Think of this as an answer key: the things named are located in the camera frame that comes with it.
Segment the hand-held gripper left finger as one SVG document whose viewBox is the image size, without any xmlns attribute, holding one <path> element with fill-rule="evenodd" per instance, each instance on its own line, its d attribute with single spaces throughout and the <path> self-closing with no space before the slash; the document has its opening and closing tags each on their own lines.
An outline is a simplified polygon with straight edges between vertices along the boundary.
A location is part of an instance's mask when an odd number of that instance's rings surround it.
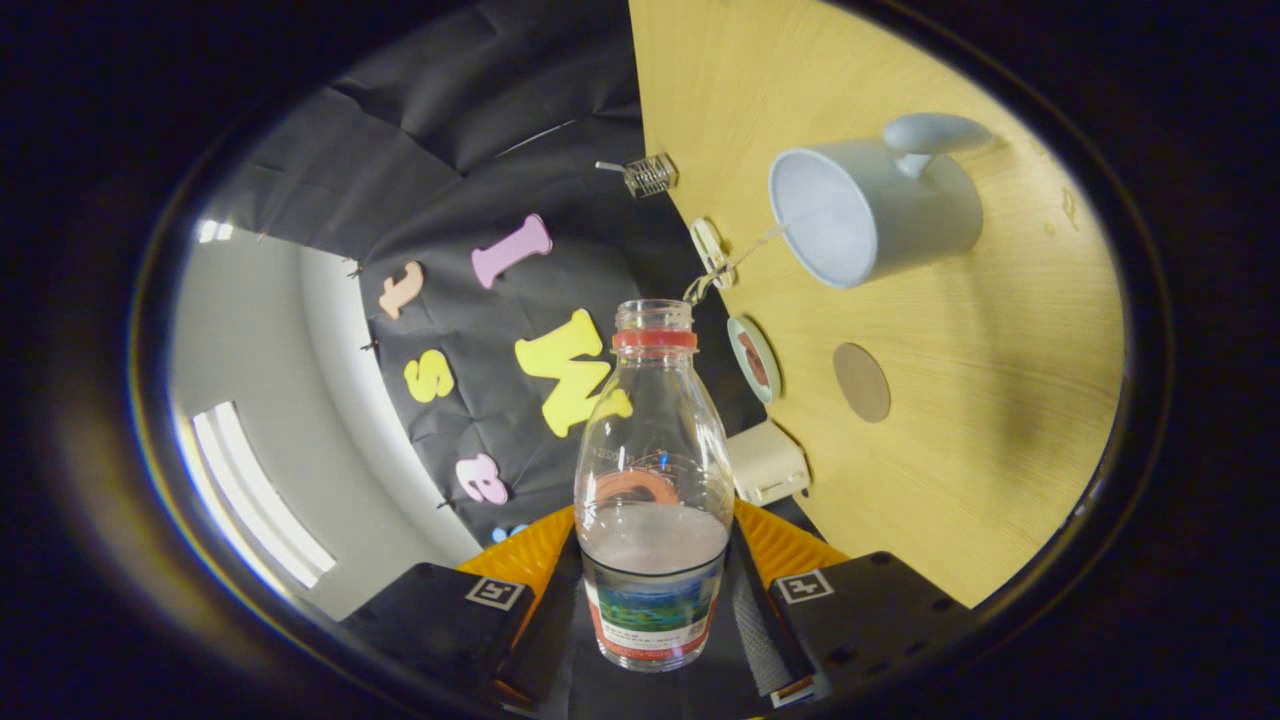
<svg viewBox="0 0 1280 720">
<path fill-rule="evenodd" d="M 419 562 L 340 625 L 449 691 L 534 711 L 571 635 L 572 530 L 572 509 L 561 509 L 457 568 Z"/>
</svg>

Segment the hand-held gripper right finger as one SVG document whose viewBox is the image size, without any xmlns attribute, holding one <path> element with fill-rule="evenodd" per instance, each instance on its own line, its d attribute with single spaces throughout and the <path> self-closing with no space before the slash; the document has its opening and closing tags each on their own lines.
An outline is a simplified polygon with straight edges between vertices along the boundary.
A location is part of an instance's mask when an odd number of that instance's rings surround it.
<svg viewBox="0 0 1280 720">
<path fill-rule="evenodd" d="M 927 679 L 968 643 L 977 615 L 891 552 L 849 557 L 737 501 L 735 621 L 762 696 L 805 706 Z"/>
</svg>

